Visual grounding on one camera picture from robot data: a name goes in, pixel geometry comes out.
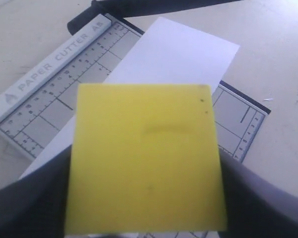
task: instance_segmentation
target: white table surface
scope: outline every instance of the white table surface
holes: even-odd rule
[[[0,93],[68,39],[66,23],[90,4],[5,2],[0,1]],[[223,80],[272,110],[244,164],[298,196],[298,0],[244,0],[163,16],[241,45]],[[129,20],[146,30],[156,18]],[[29,164],[0,138],[0,187]]]

